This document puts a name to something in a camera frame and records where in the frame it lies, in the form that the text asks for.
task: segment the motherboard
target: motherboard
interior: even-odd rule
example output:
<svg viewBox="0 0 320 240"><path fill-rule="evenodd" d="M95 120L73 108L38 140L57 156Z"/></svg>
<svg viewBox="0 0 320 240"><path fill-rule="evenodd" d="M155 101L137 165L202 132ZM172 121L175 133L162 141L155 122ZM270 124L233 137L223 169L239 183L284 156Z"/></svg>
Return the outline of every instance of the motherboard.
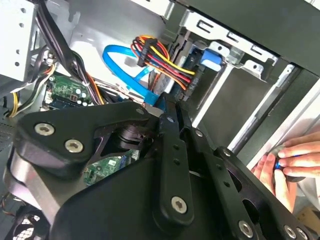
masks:
<svg viewBox="0 0 320 240"><path fill-rule="evenodd" d="M46 86L42 110L56 110L92 105L88 90L81 83L63 75L52 75Z"/></svg>
<svg viewBox="0 0 320 240"><path fill-rule="evenodd" d="M123 156L112 156L88 165L83 171L84 182L90 186L138 160L139 151L129 150Z"/></svg>

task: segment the black side panel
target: black side panel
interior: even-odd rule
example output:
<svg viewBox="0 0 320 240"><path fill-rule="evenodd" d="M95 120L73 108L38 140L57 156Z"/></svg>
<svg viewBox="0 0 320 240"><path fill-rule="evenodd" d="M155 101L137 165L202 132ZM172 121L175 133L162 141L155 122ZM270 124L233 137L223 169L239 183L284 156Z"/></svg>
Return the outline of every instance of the black side panel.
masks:
<svg viewBox="0 0 320 240"><path fill-rule="evenodd" d="M320 11L304 0L178 0L320 75Z"/></svg>
<svg viewBox="0 0 320 240"><path fill-rule="evenodd" d="M270 110L264 121L238 153L237 157L245 165L251 161L261 147L274 134L318 79L318 76L307 70L301 71L283 94L282 98L279 99L274 108Z"/></svg>
<svg viewBox="0 0 320 240"><path fill-rule="evenodd" d="M50 239L221 239L215 227L215 203L204 197L210 195L208 186L194 175L190 175L190 182L197 217L179 237L160 231L152 215L155 163L139 160L73 196L59 210Z"/></svg>

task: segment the capacitor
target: capacitor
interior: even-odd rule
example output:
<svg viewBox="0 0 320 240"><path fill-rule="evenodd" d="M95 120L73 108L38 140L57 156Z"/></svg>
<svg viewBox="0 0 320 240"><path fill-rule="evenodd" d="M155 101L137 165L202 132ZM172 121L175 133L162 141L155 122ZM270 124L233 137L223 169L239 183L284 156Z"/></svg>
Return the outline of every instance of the capacitor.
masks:
<svg viewBox="0 0 320 240"><path fill-rule="evenodd" d="M76 101L77 104L81 105L83 104L84 99L82 97L78 98L78 100Z"/></svg>

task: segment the finger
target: finger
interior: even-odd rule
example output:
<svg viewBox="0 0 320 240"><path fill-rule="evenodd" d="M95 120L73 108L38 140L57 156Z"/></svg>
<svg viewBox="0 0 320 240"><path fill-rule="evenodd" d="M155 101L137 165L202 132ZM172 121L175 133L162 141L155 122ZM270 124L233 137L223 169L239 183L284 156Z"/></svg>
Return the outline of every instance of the finger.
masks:
<svg viewBox="0 0 320 240"><path fill-rule="evenodd" d="M285 167L283 173L292 177L317 178L320 177L320 166L314 167Z"/></svg>
<svg viewBox="0 0 320 240"><path fill-rule="evenodd" d="M260 179L261 171L262 171L262 169L263 169L263 167L264 167L264 164L265 164L265 162L266 162L266 159L267 159L267 156L266 156L266 155L263 156L263 157L261 158L261 160L258 162L258 164L256 165L256 167L255 167L255 170L254 170L253 174L254 174L258 179Z"/></svg>
<svg viewBox="0 0 320 240"><path fill-rule="evenodd" d="M255 166L250 170L250 172L255 173L256 168L257 168L257 165L255 165Z"/></svg>
<svg viewBox="0 0 320 240"><path fill-rule="evenodd" d="M311 142L317 142L320 141L320 131L306 135L306 136L301 136L297 138L290 139L283 143L283 145L287 148L300 145L300 144L305 144L305 143L311 143Z"/></svg>
<svg viewBox="0 0 320 240"><path fill-rule="evenodd" d="M264 162L261 174L260 174L260 181L264 184L264 186L269 189L270 192L275 194L274 187L272 184L272 176L274 173L274 166L276 162L276 157L273 154L269 154L266 157Z"/></svg>
<svg viewBox="0 0 320 240"><path fill-rule="evenodd" d="M284 173L276 169L274 171L275 180L275 196L276 198L291 212L289 189L286 182Z"/></svg>
<svg viewBox="0 0 320 240"><path fill-rule="evenodd" d="M293 212L294 207L295 207L296 197L297 197L298 184L296 182L287 182L286 184L287 184L288 190L289 190L289 200L290 200L290 205L292 208L291 212Z"/></svg>
<svg viewBox="0 0 320 240"><path fill-rule="evenodd" d="M320 153L282 158L279 164L282 167L320 167Z"/></svg>
<svg viewBox="0 0 320 240"><path fill-rule="evenodd" d="M320 141L303 143L292 147L285 147L279 151L278 156L280 158L289 158L298 155L315 153L320 153Z"/></svg>

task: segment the screw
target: screw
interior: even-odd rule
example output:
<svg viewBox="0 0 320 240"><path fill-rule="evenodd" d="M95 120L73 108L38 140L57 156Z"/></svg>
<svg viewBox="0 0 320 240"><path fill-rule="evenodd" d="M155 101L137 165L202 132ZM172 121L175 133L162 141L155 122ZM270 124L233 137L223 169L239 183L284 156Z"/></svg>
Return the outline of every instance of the screw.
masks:
<svg viewBox="0 0 320 240"><path fill-rule="evenodd" d="M286 234L288 234L288 236L290 238L292 238L292 239L296 239L297 238L297 235L295 234L295 232L288 225L284 225L284 230L285 230Z"/></svg>
<svg viewBox="0 0 320 240"><path fill-rule="evenodd" d="M200 132L198 129L195 130L195 133L199 136L199 137L203 137L204 135L202 134L202 132Z"/></svg>
<svg viewBox="0 0 320 240"><path fill-rule="evenodd" d="M52 125L44 122L35 125L34 130L42 136L50 136L55 132L55 128Z"/></svg>
<svg viewBox="0 0 320 240"><path fill-rule="evenodd" d="M224 153L226 156L228 156L228 157L231 156L231 154L230 154L230 152L229 152L228 149L223 149L223 153Z"/></svg>
<svg viewBox="0 0 320 240"><path fill-rule="evenodd" d="M238 223L241 232L249 239L252 239L254 236L254 232L246 221L239 221Z"/></svg>
<svg viewBox="0 0 320 240"><path fill-rule="evenodd" d="M137 108L136 111L137 111L137 113L139 113L141 115L145 114L145 112L140 108Z"/></svg>
<svg viewBox="0 0 320 240"><path fill-rule="evenodd" d="M174 196L171 199L171 205L173 209L180 214L185 214L187 212L187 204L181 197Z"/></svg>
<svg viewBox="0 0 320 240"><path fill-rule="evenodd" d="M303 239L308 240L308 236L301 228L297 227L296 229L297 229L298 233L300 233L300 235L303 237Z"/></svg>
<svg viewBox="0 0 320 240"><path fill-rule="evenodd" d="M175 120L174 120L172 117L170 117L170 116L168 116L166 119L168 119L168 121L171 122L171 123L174 123L174 122L175 122Z"/></svg>
<svg viewBox="0 0 320 240"><path fill-rule="evenodd" d="M76 139L69 139L65 142L64 147L73 154L81 153L84 149L84 145Z"/></svg>

